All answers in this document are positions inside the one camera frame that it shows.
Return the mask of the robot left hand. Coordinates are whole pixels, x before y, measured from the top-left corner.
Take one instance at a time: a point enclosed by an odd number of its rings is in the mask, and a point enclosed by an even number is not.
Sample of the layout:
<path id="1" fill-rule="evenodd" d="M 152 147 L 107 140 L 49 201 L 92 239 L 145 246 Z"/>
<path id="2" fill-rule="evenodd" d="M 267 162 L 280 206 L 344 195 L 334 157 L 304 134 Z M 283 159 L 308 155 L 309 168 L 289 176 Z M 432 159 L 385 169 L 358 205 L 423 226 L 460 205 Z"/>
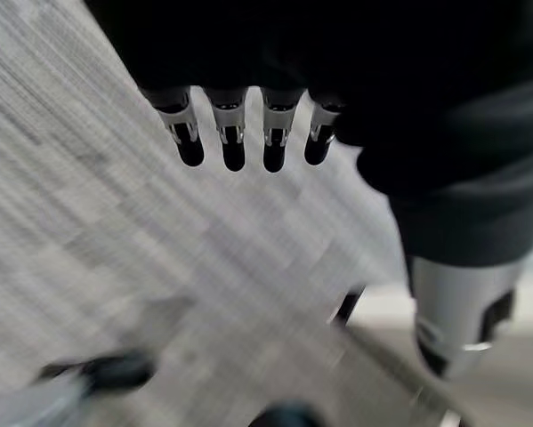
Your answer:
<path id="1" fill-rule="evenodd" d="M 304 149 L 359 148 L 400 234 L 415 340 L 450 380 L 510 320 L 533 250 L 533 1 L 89 1 L 86 8 L 182 162 L 204 150 L 203 89 L 226 167 L 245 163 L 245 100 L 262 93 L 263 163 L 284 164 L 299 100 Z"/>

